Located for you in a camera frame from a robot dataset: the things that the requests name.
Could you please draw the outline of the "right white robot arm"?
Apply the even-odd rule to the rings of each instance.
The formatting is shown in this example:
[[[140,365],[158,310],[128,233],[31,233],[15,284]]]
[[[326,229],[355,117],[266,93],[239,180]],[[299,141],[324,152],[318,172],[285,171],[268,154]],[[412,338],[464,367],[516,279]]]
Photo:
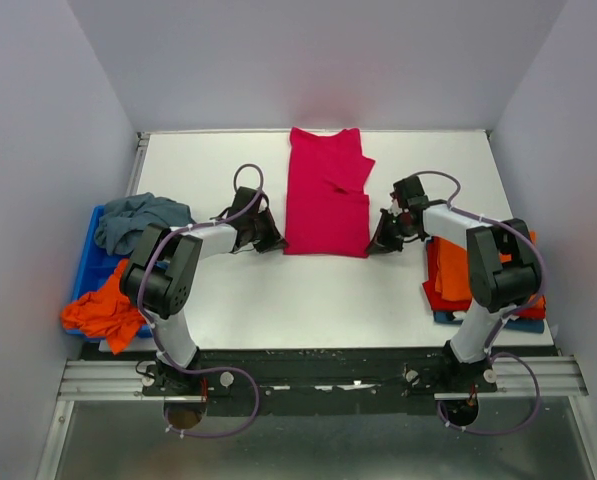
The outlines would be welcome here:
[[[474,380],[471,364],[490,356],[494,340],[511,316],[532,307],[543,296],[544,260],[531,241],[526,223],[478,216],[453,204],[459,181],[447,200],[428,198],[417,172],[393,184],[392,204],[380,211],[376,231],[365,253],[400,252],[411,241],[444,239],[466,250],[472,301],[458,332],[447,342],[452,357],[438,367],[438,379],[458,392]]]

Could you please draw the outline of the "magenta t shirt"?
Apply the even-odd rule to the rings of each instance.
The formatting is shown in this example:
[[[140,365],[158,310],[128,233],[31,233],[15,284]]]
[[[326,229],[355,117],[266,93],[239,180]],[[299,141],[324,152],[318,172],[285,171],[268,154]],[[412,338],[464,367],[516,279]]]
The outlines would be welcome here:
[[[284,253],[365,258],[375,161],[363,154],[360,130],[320,136],[294,127],[289,141]]]

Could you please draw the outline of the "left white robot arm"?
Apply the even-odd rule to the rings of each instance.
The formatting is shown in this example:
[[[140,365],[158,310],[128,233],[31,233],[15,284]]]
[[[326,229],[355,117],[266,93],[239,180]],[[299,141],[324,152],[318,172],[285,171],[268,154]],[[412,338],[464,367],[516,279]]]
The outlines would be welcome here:
[[[120,292],[145,318],[157,358],[169,366],[165,382],[179,395],[192,393],[200,380],[193,365],[198,347],[184,315],[198,264],[247,246],[267,253],[288,243],[276,227],[267,195],[260,189],[239,187],[231,206],[208,222],[184,227],[148,225],[130,256]]]

